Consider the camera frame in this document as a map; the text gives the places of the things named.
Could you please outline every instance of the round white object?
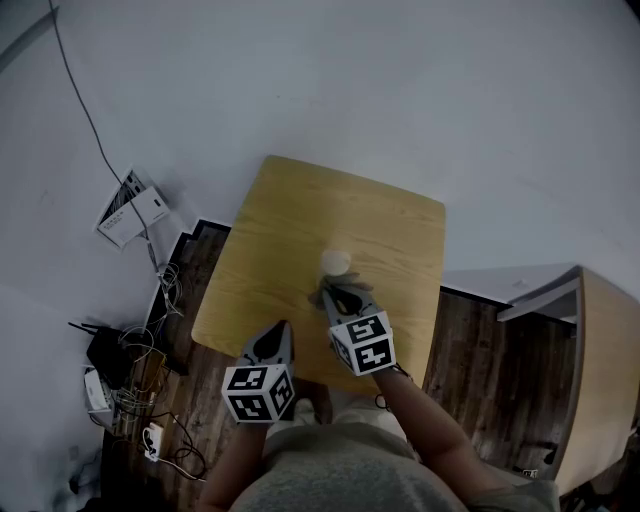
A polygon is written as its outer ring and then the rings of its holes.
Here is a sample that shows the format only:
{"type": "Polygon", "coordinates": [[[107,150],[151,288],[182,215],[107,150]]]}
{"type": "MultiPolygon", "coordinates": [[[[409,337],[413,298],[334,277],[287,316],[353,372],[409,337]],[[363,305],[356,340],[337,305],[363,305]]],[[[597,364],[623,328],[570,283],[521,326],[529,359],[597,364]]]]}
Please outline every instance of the round white object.
{"type": "Polygon", "coordinates": [[[328,249],[322,253],[322,270],[326,275],[341,276],[351,266],[351,254],[328,249]]]}

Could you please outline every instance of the white cube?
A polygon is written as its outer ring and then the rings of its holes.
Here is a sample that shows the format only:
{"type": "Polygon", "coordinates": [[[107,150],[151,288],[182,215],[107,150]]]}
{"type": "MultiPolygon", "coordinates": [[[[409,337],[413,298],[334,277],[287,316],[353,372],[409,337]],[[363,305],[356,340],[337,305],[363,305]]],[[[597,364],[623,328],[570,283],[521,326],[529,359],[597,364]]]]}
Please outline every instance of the white cube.
{"type": "Polygon", "coordinates": [[[293,384],[286,364],[227,368],[222,396],[238,422],[277,421],[293,400],[293,384]]]}
{"type": "Polygon", "coordinates": [[[329,329],[336,354],[357,376],[396,364],[393,330],[387,313],[358,318],[329,329]]]}

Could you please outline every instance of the table top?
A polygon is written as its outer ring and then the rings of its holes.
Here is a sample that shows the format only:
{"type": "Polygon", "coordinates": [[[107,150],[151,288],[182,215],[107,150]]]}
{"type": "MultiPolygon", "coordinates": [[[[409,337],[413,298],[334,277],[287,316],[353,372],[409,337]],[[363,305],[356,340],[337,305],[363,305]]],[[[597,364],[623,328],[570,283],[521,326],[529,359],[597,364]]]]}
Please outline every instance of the table top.
{"type": "Polygon", "coordinates": [[[582,364],[574,370],[580,372],[574,379],[575,415],[555,478],[561,494],[622,457],[640,385],[640,304],[585,268],[578,301],[582,364]]]}
{"type": "Polygon", "coordinates": [[[383,183],[270,156],[249,191],[211,277],[193,339],[238,357],[265,327],[291,322],[296,377],[374,394],[329,347],[327,315],[309,295],[324,250],[351,254],[350,272],[387,311],[398,363],[422,384],[444,252],[444,205],[383,183]]]}

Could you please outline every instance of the gray shirt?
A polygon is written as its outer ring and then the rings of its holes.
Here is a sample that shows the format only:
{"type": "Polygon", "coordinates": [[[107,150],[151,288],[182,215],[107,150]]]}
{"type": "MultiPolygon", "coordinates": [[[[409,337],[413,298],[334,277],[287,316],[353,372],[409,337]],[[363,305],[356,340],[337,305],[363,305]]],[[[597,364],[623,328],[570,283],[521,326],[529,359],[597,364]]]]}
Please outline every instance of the gray shirt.
{"type": "Polygon", "coordinates": [[[234,512],[327,510],[554,512],[552,482],[493,491],[463,504],[397,436],[364,423],[293,427],[267,440],[265,473],[234,512]]]}

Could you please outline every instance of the forearm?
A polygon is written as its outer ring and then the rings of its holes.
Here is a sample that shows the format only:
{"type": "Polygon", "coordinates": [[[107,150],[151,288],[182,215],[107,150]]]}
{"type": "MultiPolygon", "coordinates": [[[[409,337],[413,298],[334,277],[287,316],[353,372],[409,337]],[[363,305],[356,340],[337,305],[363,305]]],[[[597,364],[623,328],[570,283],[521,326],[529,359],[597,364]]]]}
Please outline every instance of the forearm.
{"type": "Polygon", "coordinates": [[[391,369],[373,378],[425,464],[441,453],[471,447],[460,425],[410,379],[391,369]]]}
{"type": "Polygon", "coordinates": [[[268,425],[240,424],[211,471],[198,511],[228,510],[258,477],[268,425]]]}

